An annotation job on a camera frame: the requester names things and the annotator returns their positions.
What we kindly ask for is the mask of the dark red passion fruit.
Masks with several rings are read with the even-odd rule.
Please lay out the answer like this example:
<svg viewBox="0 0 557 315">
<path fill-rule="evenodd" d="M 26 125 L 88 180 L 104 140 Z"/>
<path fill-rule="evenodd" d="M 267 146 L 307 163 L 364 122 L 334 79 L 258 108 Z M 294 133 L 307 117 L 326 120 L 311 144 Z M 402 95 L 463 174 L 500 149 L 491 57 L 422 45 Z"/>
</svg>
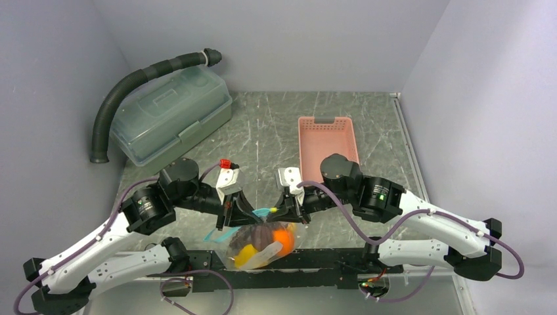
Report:
<svg viewBox="0 0 557 315">
<path fill-rule="evenodd" d="M 251 244 L 260 252 L 271 245 L 273 240 L 273 229 L 267 225 L 253 225 L 248 227 L 251 232 Z"/>
</svg>

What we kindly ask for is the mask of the clear zip top bag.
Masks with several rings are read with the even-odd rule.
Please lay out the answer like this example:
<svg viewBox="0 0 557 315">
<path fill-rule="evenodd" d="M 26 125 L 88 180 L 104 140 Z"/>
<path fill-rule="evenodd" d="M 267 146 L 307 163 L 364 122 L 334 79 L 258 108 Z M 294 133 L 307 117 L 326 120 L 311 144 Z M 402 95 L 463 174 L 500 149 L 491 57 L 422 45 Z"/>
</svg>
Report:
<svg viewBox="0 0 557 315">
<path fill-rule="evenodd" d="M 277 208 L 261 208 L 254 213 L 263 221 L 245 226 L 214 228 L 203 239 L 214 246 L 228 270 L 255 270 L 281 259 L 299 248 L 305 237 L 302 223 L 270 222 Z"/>
</svg>

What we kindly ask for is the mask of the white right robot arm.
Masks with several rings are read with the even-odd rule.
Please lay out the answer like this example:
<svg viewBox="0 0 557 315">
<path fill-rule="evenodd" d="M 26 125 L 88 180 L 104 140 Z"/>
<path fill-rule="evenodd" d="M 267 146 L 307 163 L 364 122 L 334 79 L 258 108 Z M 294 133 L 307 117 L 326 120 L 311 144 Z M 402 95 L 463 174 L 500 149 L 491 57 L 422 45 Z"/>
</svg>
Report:
<svg viewBox="0 0 557 315">
<path fill-rule="evenodd" d="M 326 157 L 320 174 L 318 182 L 303 180 L 297 167 L 280 168 L 282 195 L 269 220 L 307 224 L 313 213 L 338 208 L 365 242 L 362 264 L 369 272 L 411 264 L 481 282 L 500 276 L 499 220 L 455 215 L 391 180 L 364 175 L 340 154 Z"/>
</svg>

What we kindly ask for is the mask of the yellow bell pepper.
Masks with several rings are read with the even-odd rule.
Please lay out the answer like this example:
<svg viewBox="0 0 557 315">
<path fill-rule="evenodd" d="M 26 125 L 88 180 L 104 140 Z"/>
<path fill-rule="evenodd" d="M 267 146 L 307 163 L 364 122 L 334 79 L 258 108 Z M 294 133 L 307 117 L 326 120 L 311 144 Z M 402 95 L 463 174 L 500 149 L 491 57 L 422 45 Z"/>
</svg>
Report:
<svg viewBox="0 0 557 315">
<path fill-rule="evenodd" d="M 259 253 L 259 251 L 252 245 L 245 245 L 235 256 L 234 256 L 234 267 L 243 267 L 254 255 Z"/>
</svg>

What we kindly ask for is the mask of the orange fruit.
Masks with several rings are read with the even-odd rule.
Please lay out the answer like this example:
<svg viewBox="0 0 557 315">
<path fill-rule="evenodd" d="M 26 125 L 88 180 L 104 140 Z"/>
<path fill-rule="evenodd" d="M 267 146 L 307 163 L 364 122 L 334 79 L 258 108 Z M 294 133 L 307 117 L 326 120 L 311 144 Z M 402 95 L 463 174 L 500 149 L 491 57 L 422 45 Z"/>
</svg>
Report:
<svg viewBox="0 0 557 315">
<path fill-rule="evenodd" d="M 273 240 L 275 242 L 279 242 L 282 245 L 282 249 L 277 253 L 279 257 L 284 257 L 290 254 L 294 250 L 295 236 L 289 230 L 286 229 L 274 230 Z"/>
</svg>

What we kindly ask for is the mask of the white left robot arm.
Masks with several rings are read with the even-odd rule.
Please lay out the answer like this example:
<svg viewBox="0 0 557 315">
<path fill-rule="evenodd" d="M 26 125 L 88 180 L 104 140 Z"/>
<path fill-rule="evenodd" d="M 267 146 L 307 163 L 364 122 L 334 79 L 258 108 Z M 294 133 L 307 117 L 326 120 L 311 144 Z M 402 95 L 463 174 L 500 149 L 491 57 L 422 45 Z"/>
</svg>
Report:
<svg viewBox="0 0 557 315">
<path fill-rule="evenodd" d="M 216 167 L 219 177 L 211 186 L 194 160 L 177 159 L 157 176 L 129 186 L 109 218 L 73 246 L 49 259 L 26 261 L 25 292 L 31 295 L 33 313 L 73 314 L 93 297 L 143 276 L 186 278 L 196 266 L 176 237 L 116 258 L 122 248 L 174 223 L 178 208 L 215 215 L 219 228 L 257 222 L 242 191 L 238 164 L 222 159 Z"/>
</svg>

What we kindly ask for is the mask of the dark purple grape bunch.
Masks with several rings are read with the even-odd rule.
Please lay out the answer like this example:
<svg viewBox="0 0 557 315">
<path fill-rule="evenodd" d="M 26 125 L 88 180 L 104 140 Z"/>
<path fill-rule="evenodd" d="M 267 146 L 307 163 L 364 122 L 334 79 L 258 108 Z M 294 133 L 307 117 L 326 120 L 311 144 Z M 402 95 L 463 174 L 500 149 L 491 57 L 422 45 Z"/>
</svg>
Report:
<svg viewBox="0 0 557 315">
<path fill-rule="evenodd" d="M 236 255 L 245 246 L 251 244 L 251 232 L 248 230 L 238 230 L 233 234 L 229 242 L 229 250 Z"/>
</svg>

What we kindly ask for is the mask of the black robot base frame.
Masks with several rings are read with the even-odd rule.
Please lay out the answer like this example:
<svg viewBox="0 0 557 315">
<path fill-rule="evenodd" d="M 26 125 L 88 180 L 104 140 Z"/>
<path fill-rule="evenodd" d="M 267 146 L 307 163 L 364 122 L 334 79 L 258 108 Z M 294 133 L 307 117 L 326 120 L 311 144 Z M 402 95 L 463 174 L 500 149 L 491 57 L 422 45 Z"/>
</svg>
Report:
<svg viewBox="0 0 557 315">
<path fill-rule="evenodd" d="M 174 245 L 166 238 L 164 245 L 171 247 L 172 262 L 161 272 L 165 278 L 181 278 L 189 282 L 195 293 L 208 293 L 225 289 L 282 289 L 301 287 L 335 287 L 356 289 L 357 282 L 366 275 L 387 278 L 401 274 L 398 266 L 383 266 L 368 245 L 348 248 L 296 249 L 263 268 L 241 271 L 228 270 L 213 250 L 188 250 L 183 244 Z"/>
</svg>

